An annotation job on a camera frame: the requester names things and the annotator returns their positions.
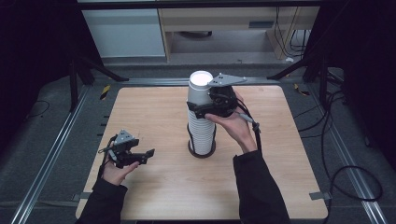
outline black curtain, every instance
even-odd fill
[[[341,10],[334,32],[324,36],[328,65],[344,69],[343,90],[368,142],[380,148],[396,170],[396,1],[351,0],[348,5],[322,7],[307,53]],[[320,66],[321,58],[308,65],[310,80],[318,76]]]
[[[68,76],[72,58],[84,56],[103,65],[82,13],[55,8],[53,3],[0,1],[0,153],[29,113],[40,89]],[[85,80],[92,82],[90,67],[79,66],[86,73]]]

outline aluminum rail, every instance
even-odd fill
[[[314,88],[311,87],[311,85],[308,85],[308,89],[310,92],[314,92],[312,94],[314,96],[314,100],[316,103],[319,105],[320,102],[318,100],[318,93]],[[324,111],[321,107],[319,107],[320,113],[323,115]],[[338,155],[342,161],[342,163],[347,166],[347,165],[357,165],[355,160],[353,159],[352,155],[349,153],[349,150],[347,149],[347,146],[344,142],[344,140],[341,137],[341,134],[338,132],[337,128],[335,125],[329,125],[330,128],[330,133],[331,133],[331,138],[332,142],[334,143],[334,146],[338,152]],[[348,174],[348,177],[355,188],[357,194],[361,198],[374,198],[374,194],[370,189],[370,186],[367,184],[367,181],[365,180],[364,176],[362,175],[362,172],[360,170],[356,169],[348,169],[346,170],[346,173]],[[388,224],[387,219],[384,216],[384,213],[382,212],[378,202],[361,202],[363,205],[364,210],[367,213],[367,216],[370,218],[372,223],[375,224]]]
[[[345,0],[202,0],[202,1],[139,1],[57,3],[55,7],[80,10],[149,9],[149,8],[203,8],[203,7],[324,7],[343,3]]]
[[[269,80],[266,77],[247,77],[247,81],[239,85],[276,85],[282,80]],[[188,86],[189,79],[181,78],[130,78],[129,81],[119,82],[121,85],[131,86]]]
[[[76,121],[76,118],[85,102],[86,96],[88,91],[90,90],[90,86],[83,86],[81,89],[81,94],[79,96],[79,103],[76,106],[76,109],[69,113],[67,116],[66,121],[64,122],[64,126],[60,130],[58,136],[52,148],[49,151],[47,158],[44,160],[43,165],[41,166],[37,176],[35,177],[35,181],[33,182],[32,186],[29,188],[28,192],[24,196],[21,204],[18,206],[14,217],[11,220],[12,224],[22,224],[25,223],[27,218],[29,217],[30,213],[37,202],[37,198],[43,189],[50,172],[55,164],[56,160],[58,159],[59,154],[62,151],[64,146],[64,142],[67,139],[67,136],[70,134],[70,131]]]

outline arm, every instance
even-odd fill
[[[260,151],[233,158],[239,216],[245,223],[290,223],[288,211]]]
[[[93,192],[76,223],[120,223],[124,196],[128,190],[121,185],[121,182],[138,165],[139,162],[134,162],[123,169],[119,169],[112,162],[106,162],[103,176],[93,186]]]
[[[239,216],[245,223],[290,223],[289,214],[279,188],[257,150],[248,123],[237,113],[228,118],[206,114],[205,117],[221,125],[243,151],[233,158],[236,186],[239,194]]]
[[[76,223],[120,223],[123,200],[128,189],[112,185],[103,178],[98,179],[92,189],[93,192]]]

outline wrist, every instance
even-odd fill
[[[253,140],[253,138],[250,136],[241,139],[237,141],[238,145],[242,148],[243,153],[248,153],[251,151],[256,151],[257,150],[257,145],[256,142]]]

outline person's left hand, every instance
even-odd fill
[[[119,186],[129,173],[139,166],[139,162],[136,161],[129,166],[124,166],[123,169],[118,168],[110,160],[107,155],[105,170],[103,171],[102,178],[110,184]]]

